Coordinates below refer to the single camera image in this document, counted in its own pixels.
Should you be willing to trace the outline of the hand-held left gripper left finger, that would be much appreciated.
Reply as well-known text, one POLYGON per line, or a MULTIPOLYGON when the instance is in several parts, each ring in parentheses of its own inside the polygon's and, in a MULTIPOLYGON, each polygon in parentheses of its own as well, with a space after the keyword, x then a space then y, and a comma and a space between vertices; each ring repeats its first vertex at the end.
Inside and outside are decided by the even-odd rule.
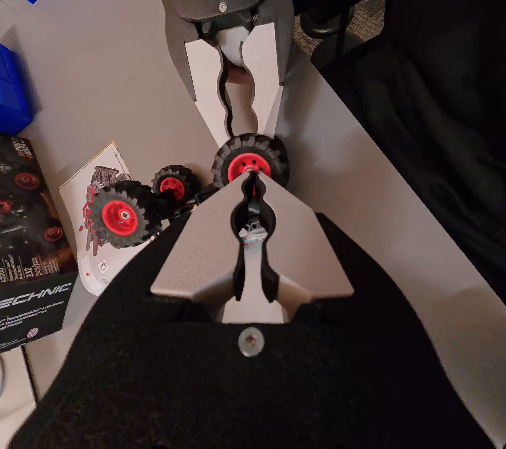
POLYGON ((246 172, 191 213, 150 291, 193 302, 241 300, 254 173, 246 172))

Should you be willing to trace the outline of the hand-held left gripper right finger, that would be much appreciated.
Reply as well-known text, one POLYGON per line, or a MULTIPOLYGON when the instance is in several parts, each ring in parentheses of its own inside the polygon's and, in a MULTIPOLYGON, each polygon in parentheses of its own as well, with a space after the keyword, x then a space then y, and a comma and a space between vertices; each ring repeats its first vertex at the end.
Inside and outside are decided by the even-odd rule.
POLYGON ((288 318, 304 304, 354 294, 315 212, 263 173, 257 174, 262 201, 275 225, 264 242, 266 259, 278 275, 275 300, 288 318))

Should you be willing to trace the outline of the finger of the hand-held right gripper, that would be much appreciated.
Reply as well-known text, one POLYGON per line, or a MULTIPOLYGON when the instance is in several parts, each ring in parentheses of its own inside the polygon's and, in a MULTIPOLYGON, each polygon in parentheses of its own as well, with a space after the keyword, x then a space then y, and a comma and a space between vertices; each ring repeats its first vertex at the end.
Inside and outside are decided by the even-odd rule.
POLYGON ((232 108, 225 88, 225 66, 219 46, 207 41, 185 44, 195 104, 218 147, 233 137, 232 108))
POLYGON ((241 45, 241 60, 253 80, 251 108, 257 132, 275 136, 283 86, 279 81, 274 23, 253 28, 241 45))

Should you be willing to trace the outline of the black red toy monster truck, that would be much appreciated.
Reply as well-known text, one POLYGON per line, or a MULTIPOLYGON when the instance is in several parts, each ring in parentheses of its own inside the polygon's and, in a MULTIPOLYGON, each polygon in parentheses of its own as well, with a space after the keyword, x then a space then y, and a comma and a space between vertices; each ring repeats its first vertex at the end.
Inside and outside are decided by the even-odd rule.
POLYGON ((172 222, 191 212, 249 170, 285 187, 290 167, 282 140, 253 133, 229 139, 215 155, 213 181, 206 187, 190 168, 177 164, 159 170, 150 186, 116 181, 89 197, 86 223, 100 243, 117 249, 136 247, 157 235, 164 220, 172 222))

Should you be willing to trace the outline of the white instruction booklet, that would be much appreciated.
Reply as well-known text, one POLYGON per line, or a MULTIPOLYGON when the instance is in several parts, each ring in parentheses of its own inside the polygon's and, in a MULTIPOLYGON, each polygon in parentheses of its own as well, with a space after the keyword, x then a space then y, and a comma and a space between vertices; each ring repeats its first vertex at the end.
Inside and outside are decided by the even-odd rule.
POLYGON ((100 296, 120 270, 147 246, 145 243, 118 249, 99 239, 92 230, 92 196, 113 182, 125 180, 133 177, 115 142, 110 142, 59 188, 73 227, 81 282, 95 296, 100 296))

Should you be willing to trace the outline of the grey desk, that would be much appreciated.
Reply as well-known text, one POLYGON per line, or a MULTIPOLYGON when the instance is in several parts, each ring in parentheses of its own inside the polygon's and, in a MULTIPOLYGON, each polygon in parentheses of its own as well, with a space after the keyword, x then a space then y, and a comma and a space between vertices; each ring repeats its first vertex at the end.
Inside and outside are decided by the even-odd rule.
MULTIPOLYGON (((1 0, 1 42, 35 91, 23 134, 66 225, 59 186, 111 141, 143 182, 171 163, 210 180, 218 147, 169 57, 161 0, 1 0)), ((503 447, 505 305, 297 45, 288 68, 276 132, 289 190, 401 288, 452 385, 503 447)))

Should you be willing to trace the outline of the person's right hand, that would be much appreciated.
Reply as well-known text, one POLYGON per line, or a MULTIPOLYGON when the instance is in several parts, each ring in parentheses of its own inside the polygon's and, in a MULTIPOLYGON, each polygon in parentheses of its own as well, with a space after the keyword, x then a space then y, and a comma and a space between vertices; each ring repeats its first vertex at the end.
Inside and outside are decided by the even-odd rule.
POLYGON ((244 67, 239 67, 231 61, 226 62, 226 73, 226 82, 236 85, 252 85, 254 83, 251 75, 244 67))

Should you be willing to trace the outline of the black toy set box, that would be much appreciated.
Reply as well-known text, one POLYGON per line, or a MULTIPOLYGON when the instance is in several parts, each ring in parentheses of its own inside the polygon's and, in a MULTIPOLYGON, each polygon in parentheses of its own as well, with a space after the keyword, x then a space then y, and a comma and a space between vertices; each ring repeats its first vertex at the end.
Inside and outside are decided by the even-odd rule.
POLYGON ((32 145, 1 134, 1 352, 61 330, 78 272, 32 145))

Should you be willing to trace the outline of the person's black clothing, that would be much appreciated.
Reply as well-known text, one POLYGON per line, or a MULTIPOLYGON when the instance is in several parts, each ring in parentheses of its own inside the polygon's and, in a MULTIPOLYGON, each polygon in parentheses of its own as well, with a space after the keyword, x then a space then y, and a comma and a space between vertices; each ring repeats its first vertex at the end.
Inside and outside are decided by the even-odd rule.
MULTIPOLYGON (((328 21, 361 0, 293 0, 328 21)), ((386 0, 321 73, 505 302, 505 0, 386 0)))

